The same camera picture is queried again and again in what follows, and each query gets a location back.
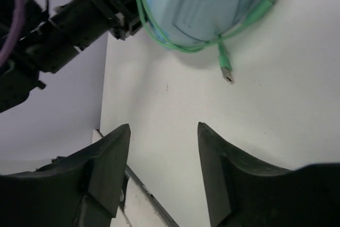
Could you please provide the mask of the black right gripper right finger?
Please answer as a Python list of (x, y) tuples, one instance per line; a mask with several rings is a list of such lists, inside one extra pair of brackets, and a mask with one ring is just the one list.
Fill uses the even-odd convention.
[(339, 226), (339, 164), (288, 170), (198, 124), (211, 226)]

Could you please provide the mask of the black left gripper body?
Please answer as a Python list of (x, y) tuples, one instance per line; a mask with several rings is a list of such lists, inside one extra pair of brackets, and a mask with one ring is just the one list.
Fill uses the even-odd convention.
[(56, 73), (101, 35), (126, 40), (142, 27), (136, 0), (71, 0), (49, 15), (49, 0), (40, 25), (19, 46), (32, 65)]

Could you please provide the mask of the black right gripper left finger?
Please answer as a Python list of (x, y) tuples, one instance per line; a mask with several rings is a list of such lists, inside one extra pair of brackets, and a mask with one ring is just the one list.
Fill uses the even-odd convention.
[(109, 226), (120, 203), (130, 134), (123, 124), (35, 171), (1, 176), (1, 226)]

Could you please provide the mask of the light blue headphones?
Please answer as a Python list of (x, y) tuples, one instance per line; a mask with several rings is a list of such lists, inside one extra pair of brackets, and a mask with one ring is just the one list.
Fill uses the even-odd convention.
[(141, 22), (158, 44), (198, 52), (259, 21), (269, 0), (137, 0)]

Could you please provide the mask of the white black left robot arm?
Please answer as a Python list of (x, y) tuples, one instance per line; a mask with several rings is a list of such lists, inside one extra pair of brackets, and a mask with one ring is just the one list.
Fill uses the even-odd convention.
[(136, 0), (70, 0), (50, 13), (50, 0), (1, 0), (1, 111), (45, 89), (56, 73), (100, 36), (125, 40), (142, 27)]

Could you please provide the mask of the metal rail strip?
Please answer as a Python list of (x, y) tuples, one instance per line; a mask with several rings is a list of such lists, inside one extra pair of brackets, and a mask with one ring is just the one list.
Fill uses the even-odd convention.
[(121, 199), (110, 226), (178, 226), (129, 167), (125, 170)]

